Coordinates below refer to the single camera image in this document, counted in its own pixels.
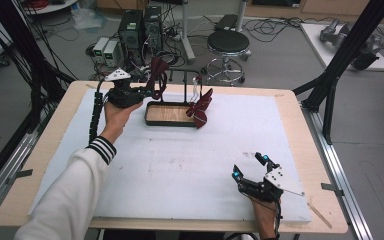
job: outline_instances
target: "stool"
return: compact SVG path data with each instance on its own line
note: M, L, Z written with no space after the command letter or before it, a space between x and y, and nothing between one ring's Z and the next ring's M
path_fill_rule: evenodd
M221 58L213 59L206 66L205 72L209 75L207 84L211 79L229 82L231 86L234 81L240 83L245 81L242 66L229 58L245 55L248 51L249 40L245 35L231 30L219 30L208 36L207 47L211 52L221 55Z

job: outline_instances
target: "black pole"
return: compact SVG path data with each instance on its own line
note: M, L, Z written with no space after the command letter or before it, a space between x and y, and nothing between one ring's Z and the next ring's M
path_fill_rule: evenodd
M302 102L304 108L308 108L313 112L319 110L320 104L326 98L323 136L329 144L332 144L330 133L336 85L341 75L349 64L359 55L361 47L376 30L376 27L383 18L384 0L369 1L325 71L315 80L293 90L294 93L298 95L313 88L310 96Z

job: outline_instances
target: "gray floor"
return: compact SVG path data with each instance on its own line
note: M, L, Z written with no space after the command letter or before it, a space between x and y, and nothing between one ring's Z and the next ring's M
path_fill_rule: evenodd
M191 6L191 16L203 13ZM208 15L235 13L234 4L225 9L208 11ZM41 16L44 24L61 23L71 17L69 11ZM190 35L208 35L213 25L206 18L190 20ZM111 36L119 21L106 20L99 30L75 31L73 20L56 27L49 27L55 35L49 41L53 50L67 67L79 78L88 79L94 73L93 65L85 55L86 48L100 36ZM251 40L252 56L240 61L246 72L246 81L238 87L294 89L318 77L323 66L313 52L304 34L286 28L274 41L262 43L244 34ZM199 70L214 55L205 49L206 40L190 38L196 61L184 67ZM43 42L38 42L42 49ZM211 85L226 86L221 82ZM0 150L14 133L29 111L30 90L14 66L0 66ZM298 96L304 100L308 93ZM346 71L337 86L332 126L332 140L338 157L371 230L374 239L384 239L384 72ZM12 239L15 228L0 227L0 239ZM90 230L86 239L95 239L96 230ZM160 232L160 239L170 239L175 233ZM282 239L292 239L290 234ZM300 239L354 239L352 231L345 235L304 234Z

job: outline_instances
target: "desk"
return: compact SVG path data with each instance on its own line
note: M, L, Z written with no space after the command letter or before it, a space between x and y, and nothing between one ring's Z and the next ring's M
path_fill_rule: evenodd
M0 207L0 226L20 226L28 220L44 171L58 148L84 93L96 87L97 82L77 81L71 84L61 104L27 160L24 169L33 169L33 175L16 180ZM112 83L102 88L111 88ZM346 225L342 210L333 192L321 189L320 183L329 183L322 161L307 127L297 99L292 91L251 88L213 87L225 94L274 96L286 132L297 171L306 191L312 215L310 223L281 223L281 232L292 233L344 233ZM169 85L167 92L182 92L182 85ZM155 220L94 218L91 228L127 228L155 230L200 230L227 232L256 232L253 221L225 220Z

